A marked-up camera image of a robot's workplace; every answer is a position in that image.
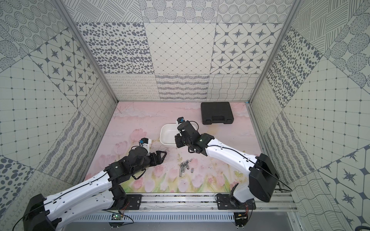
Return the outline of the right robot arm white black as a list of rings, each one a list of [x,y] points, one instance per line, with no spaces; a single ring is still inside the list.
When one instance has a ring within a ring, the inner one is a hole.
[[[278,184],[278,175],[267,155],[246,154],[220,142],[210,134],[200,134],[191,122],[183,117],[177,119],[177,124],[177,148],[187,146],[189,153],[221,160],[249,178],[248,182],[233,187],[229,196],[230,202],[241,204],[257,198],[267,203],[271,200]]]

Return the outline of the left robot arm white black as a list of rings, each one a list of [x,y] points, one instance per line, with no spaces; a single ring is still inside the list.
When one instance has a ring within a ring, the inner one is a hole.
[[[25,231],[59,231],[71,222],[100,210],[123,210],[130,199],[121,184],[149,167],[160,165],[166,151],[150,153],[136,146],[90,179],[49,196],[32,197],[21,219]]]

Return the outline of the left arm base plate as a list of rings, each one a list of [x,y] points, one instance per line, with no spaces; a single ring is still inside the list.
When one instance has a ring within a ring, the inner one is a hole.
[[[124,210],[139,210],[142,202],[142,194],[127,194],[124,207],[121,211]]]

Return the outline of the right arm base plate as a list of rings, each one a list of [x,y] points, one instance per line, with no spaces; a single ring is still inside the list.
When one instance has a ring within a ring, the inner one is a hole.
[[[253,199],[242,203],[229,194],[218,193],[215,195],[215,200],[219,210],[244,210],[245,208],[252,210],[256,209],[255,201]]]

